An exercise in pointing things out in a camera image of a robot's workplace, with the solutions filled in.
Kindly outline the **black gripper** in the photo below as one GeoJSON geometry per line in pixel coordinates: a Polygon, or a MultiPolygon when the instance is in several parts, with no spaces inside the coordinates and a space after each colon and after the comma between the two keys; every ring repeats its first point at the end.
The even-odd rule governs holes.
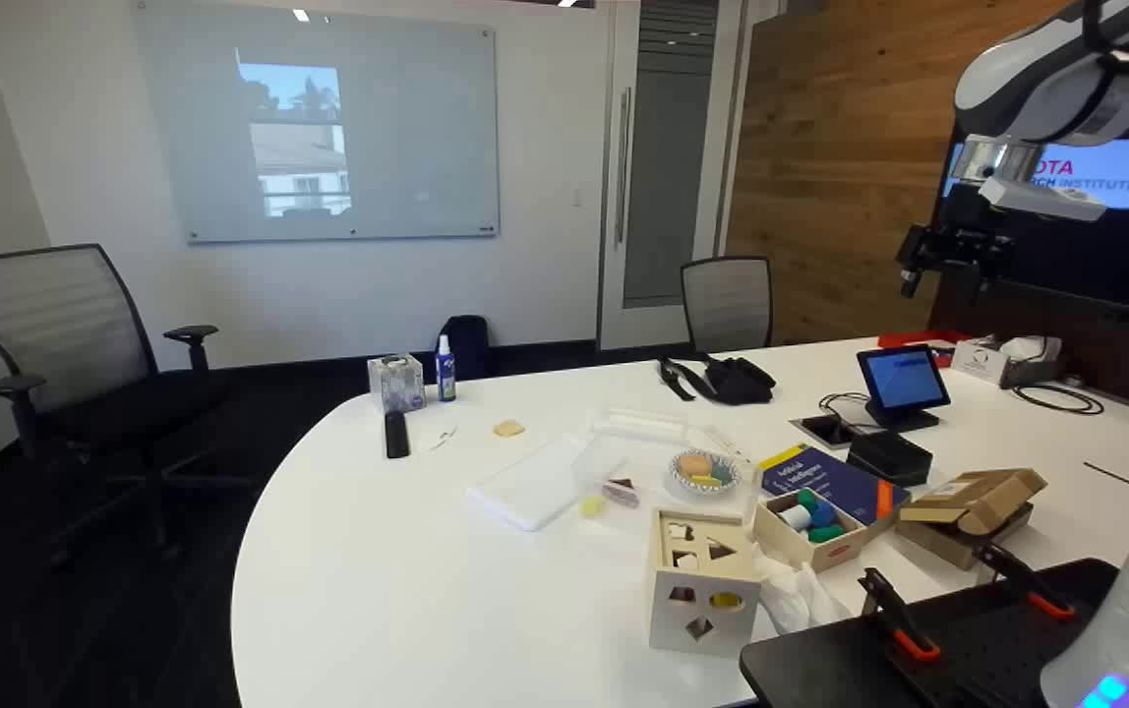
{"type": "Polygon", "coordinates": [[[1008,253],[1008,234],[913,225],[898,249],[898,293],[913,297],[923,272],[971,272],[974,286],[987,289],[1008,253]]]}

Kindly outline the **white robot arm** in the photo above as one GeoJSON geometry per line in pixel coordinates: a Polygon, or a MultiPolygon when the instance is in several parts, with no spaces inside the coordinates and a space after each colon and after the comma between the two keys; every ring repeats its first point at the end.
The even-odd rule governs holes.
{"type": "MultiPolygon", "coordinates": [[[[899,240],[899,289],[923,267],[997,262],[1001,211],[1083,219],[1106,203],[1076,190],[1050,190],[1034,170],[1050,145],[1106,145],[1129,132],[1129,0],[1075,0],[1058,17],[979,50],[955,77],[946,211],[899,240]]],[[[1129,708],[1129,556],[1084,629],[1037,667],[1045,708],[1129,708]]]]}

